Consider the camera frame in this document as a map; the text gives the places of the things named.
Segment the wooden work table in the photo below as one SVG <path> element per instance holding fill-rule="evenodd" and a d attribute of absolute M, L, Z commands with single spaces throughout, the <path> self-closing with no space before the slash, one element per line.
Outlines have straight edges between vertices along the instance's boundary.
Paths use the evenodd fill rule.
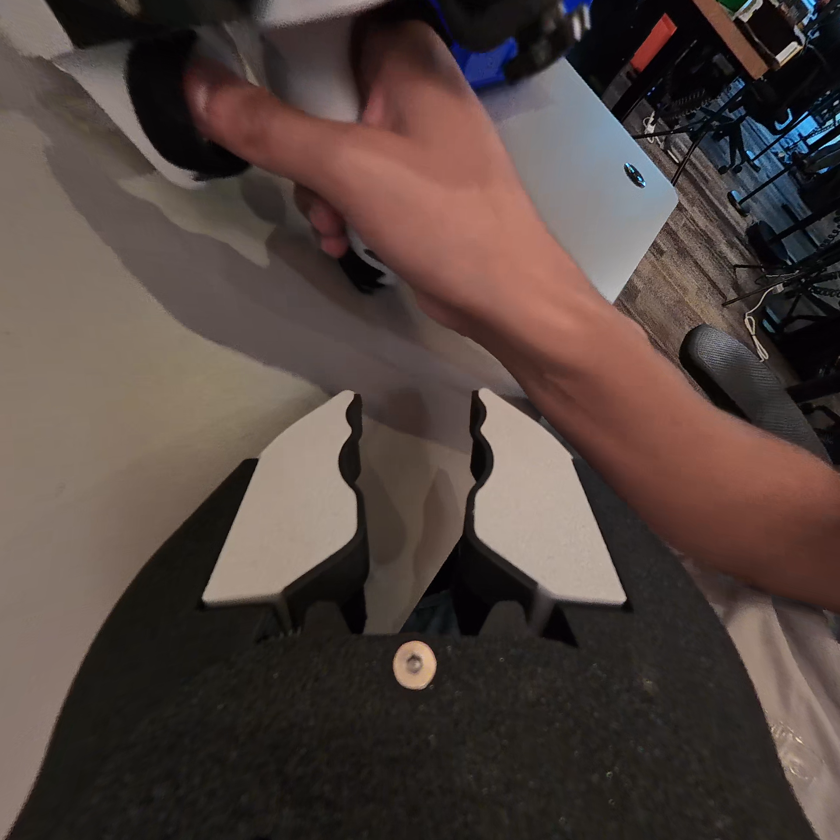
<path fill-rule="evenodd" d="M 691 1 L 689 7 L 752 80 L 782 68 L 806 46 L 804 25 L 789 2 L 741 2 L 733 11 L 717 1 Z"/>

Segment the person's right forearm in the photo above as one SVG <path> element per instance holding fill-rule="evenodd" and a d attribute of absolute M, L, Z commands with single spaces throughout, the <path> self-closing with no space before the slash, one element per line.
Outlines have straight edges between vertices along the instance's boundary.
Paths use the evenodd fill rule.
<path fill-rule="evenodd" d="M 697 394 L 609 306 L 537 310 L 510 362 L 541 414 L 671 547 L 833 613 L 838 472 Z"/>

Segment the person's white shirt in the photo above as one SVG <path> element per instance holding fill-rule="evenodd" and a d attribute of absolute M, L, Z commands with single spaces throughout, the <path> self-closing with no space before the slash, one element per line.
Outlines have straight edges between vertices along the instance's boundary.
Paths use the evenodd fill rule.
<path fill-rule="evenodd" d="M 806 817 L 819 838 L 838 839 L 838 616 L 683 563 L 748 670 Z"/>

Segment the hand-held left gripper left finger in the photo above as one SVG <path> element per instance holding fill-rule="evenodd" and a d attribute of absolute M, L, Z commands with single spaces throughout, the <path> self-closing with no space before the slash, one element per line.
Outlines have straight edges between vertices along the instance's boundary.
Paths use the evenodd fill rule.
<path fill-rule="evenodd" d="M 206 607 L 268 605 L 296 631 L 326 602 L 349 630 L 364 630 L 361 435 L 361 395 L 343 391 L 265 447 L 206 583 Z"/>

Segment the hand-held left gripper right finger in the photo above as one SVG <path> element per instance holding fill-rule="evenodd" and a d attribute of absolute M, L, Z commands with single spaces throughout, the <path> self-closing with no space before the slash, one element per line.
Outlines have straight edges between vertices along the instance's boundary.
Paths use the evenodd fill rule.
<path fill-rule="evenodd" d="M 480 627 L 514 602 L 537 636 L 571 636 L 565 607 L 627 611 L 628 596 L 570 451 L 487 388 L 473 392 L 474 479 L 459 541 L 459 598 Z"/>

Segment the blue plastic bin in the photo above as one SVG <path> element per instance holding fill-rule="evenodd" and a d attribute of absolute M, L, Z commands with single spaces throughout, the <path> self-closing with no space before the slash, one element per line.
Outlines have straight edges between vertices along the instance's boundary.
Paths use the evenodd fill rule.
<path fill-rule="evenodd" d="M 434 21 L 474 90 L 511 85 L 563 58 L 590 30 L 592 1 L 432 1 Z"/>

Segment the person's right hand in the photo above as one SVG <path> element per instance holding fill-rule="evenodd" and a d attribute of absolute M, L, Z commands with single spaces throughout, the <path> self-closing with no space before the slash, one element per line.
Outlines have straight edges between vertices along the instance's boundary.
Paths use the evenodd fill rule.
<path fill-rule="evenodd" d="M 361 122 L 319 119 L 197 59 L 185 99 L 200 133 L 314 198 L 338 256 L 351 228 L 432 319 L 489 348 L 604 334 L 618 312 L 540 219 L 487 112 L 426 24 L 358 24 Z"/>

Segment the grey mesh office chair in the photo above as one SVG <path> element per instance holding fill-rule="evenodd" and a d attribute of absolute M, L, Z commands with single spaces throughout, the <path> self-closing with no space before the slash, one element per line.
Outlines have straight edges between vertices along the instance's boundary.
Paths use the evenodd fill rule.
<path fill-rule="evenodd" d="M 690 330 L 679 362 L 710 402 L 790 444 L 838 466 L 838 434 L 814 429 L 781 381 L 744 344 L 707 324 Z"/>

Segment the orange box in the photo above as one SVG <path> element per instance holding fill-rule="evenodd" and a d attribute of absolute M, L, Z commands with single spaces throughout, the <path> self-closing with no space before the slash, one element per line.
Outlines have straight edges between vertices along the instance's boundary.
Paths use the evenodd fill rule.
<path fill-rule="evenodd" d="M 639 74 L 645 70 L 676 31 L 677 26 L 670 16 L 663 14 L 630 59 L 633 72 Z"/>

